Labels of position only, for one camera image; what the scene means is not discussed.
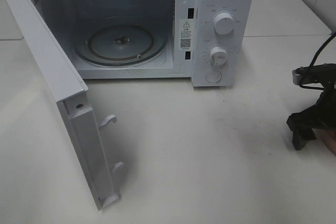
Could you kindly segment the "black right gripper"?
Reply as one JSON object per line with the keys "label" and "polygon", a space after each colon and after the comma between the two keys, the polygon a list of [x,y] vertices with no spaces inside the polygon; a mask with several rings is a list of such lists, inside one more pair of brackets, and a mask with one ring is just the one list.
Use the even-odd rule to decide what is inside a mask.
{"label": "black right gripper", "polygon": [[286,121],[293,131],[292,144],[299,151],[317,139],[312,129],[335,130],[335,78],[318,77],[323,91],[315,105],[290,115]]}

